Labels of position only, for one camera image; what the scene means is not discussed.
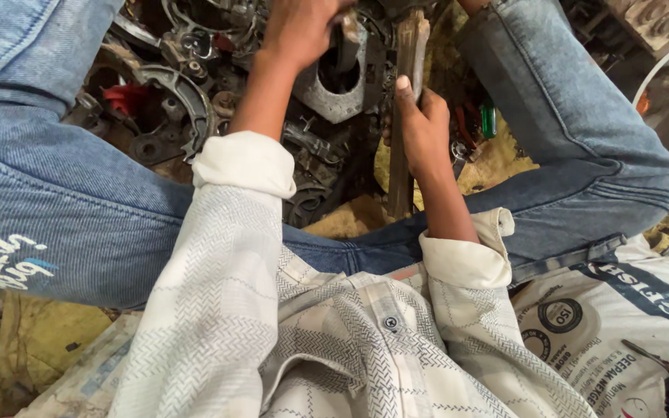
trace leg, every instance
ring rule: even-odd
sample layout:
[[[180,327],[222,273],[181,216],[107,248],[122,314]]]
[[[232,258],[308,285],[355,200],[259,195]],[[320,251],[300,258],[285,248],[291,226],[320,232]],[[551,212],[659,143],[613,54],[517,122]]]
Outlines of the leg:
[[[669,153],[573,37],[554,0],[496,0],[473,18],[461,53],[541,165],[467,196],[476,213],[504,206],[514,266],[634,236],[669,211]],[[424,214],[349,240],[360,269],[420,261]]]
[[[123,0],[0,0],[0,287],[145,303],[192,188],[59,119]]]

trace scrap metal pile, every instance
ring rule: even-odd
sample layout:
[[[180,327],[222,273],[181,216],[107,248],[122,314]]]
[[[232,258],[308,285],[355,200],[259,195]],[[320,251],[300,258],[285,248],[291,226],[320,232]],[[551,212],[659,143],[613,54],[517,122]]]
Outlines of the scrap metal pile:
[[[282,137],[297,163],[286,223],[321,218],[358,167],[369,169],[390,119],[396,22],[415,4],[360,1],[328,52],[297,78]],[[189,182],[188,163],[205,139],[228,128],[268,11],[265,0],[126,2],[64,122]]]

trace right hand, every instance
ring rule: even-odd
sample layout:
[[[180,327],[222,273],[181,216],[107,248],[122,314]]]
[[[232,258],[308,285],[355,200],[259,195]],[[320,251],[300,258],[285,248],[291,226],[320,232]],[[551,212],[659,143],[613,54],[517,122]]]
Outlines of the right hand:
[[[448,122],[451,113],[445,100],[425,88],[422,90],[420,110],[415,104],[410,80],[404,75],[396,80],[395,98],[401,112],[404,152],[412,176],[419,182],[422,176],[439,173],[446,167],[450,169]]]

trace wooden stick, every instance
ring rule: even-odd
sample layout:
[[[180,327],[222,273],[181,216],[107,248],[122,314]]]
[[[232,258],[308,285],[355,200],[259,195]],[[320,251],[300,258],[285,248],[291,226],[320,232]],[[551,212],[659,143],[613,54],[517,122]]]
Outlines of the wooden stick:
[[[422,69],[425,47],[430,37],[430,23],[424,18],[422,9],[410,11],[409,17],[397,27],[396,72],[397,77],[406,75],[412,83],[415,100],[422,93]],[[415,180],[407,166],[404,154],[404,137],[401,131],[401,114],[394,103],[394,118],[391,126],[391,164],[389,168],[389,216],[404,219],[412,215]]]

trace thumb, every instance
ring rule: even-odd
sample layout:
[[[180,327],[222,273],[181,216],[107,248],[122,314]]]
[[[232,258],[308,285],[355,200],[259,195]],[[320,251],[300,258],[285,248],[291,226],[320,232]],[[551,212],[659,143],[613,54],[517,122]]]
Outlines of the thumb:
[[[412,92],[412,83],[406,75],[399,76],[395,83],[394,97],[396,98],[396,105],[399,106],[399,111],[403,119],[406,119],[415,113],[421,113],[420,109],[415,103],[415,95]]]

